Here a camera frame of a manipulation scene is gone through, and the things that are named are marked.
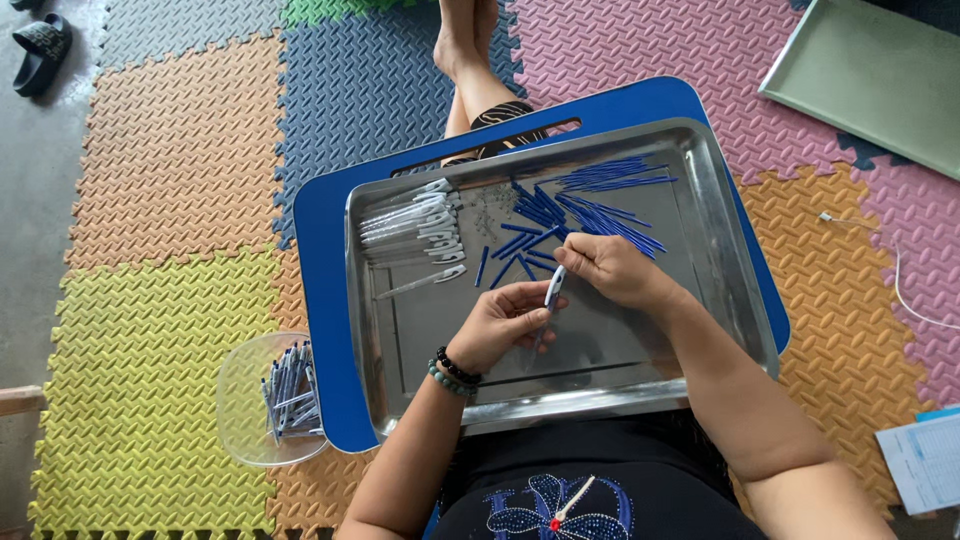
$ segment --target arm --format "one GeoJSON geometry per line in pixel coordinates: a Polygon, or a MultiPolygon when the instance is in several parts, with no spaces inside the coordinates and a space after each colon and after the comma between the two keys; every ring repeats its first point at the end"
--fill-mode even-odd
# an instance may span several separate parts
{"type": "Polygon", "coordinates": [[[826,438],[688,291],[619,236],[572,233],[554,252],[607,297],[651,314],[690,406],[774,538],[893,538],[826,438]]]}
{"type": "MultiPolygon", "coordinates": [[[[533,347],[530,332],[550,318],[542,307],[548,285],[513,283],[480,295],[447,346],[447,356],[467,373],[487,373],[514,345],[533,347]]],[[[557,307],[566,304],[561,299],[557,307]]],[[[556,338],[547,330],[543,343],[556,338]]],[[[546,345],[541,344],[540,351],[546,352],[546,345]]],[[[443,370],[439,362],[437,368],[443,370]]],[[[357,487],[339,538],[415,538],[423,531],[460,437],[466,402],[432,377],[423,379],[357,487]]]]}

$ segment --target green tray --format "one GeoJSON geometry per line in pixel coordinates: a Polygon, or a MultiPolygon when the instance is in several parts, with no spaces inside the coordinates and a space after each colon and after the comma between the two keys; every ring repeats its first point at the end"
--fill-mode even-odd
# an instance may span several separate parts
{"type": "Polygon", "coordinates": [[[814,0],[760,92],[960,180],[960,37],[814,0]]]}

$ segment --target bracelet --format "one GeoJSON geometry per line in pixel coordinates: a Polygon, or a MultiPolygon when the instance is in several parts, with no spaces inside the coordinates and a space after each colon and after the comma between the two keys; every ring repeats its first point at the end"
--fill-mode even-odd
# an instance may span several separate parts
{"type": "Polygon", "coordinates": [[[457,380],[448,377],[444,372],[437,369],[437,360],[430,360],[428,364],[430,367],[427,369],[427,372],[430,374],[430,377],[433,377],[440,384],[444,386],[447,390],[457,394],[458,396],[475,396],[477,395],[476,386],[464,386],[460,384],[457,380]]]}
{"type": "Polygon", "coordinates": [[[454,365],[450,358],[446,357],[446,346],[437,349],[437,360],[446,368],[446,371],[450,372],[450,375],[457,378],[457,380],[461,380],[464,384],[476,386],[483,380],[482,375],[471,375],[454,365]]]}

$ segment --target foot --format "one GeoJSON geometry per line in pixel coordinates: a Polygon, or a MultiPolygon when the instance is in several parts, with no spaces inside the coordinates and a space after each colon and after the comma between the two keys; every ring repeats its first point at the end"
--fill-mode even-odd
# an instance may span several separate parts
{"type": "Polygon", "coordinates": [[[456,83],[457,72],[464,66],[486,65],[473,41],[473,0],[440,0],[440,18],[433,62],[456,83]]]}
{"type": "Polygon", "coordinates": [[[475,0],[473,6],[473,44],[480,58],[490,64],[490,42],[496,23],[500,20],[500,6],[496,0],[475,0]]]}

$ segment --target black shirt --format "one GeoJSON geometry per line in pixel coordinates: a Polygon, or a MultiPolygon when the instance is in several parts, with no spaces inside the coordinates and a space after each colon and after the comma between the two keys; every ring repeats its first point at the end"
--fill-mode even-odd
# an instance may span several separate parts
{"type": "Polygon", "coordinates": [[[686,410],[464,438],[430,538],[765,536],[686,410]]]}

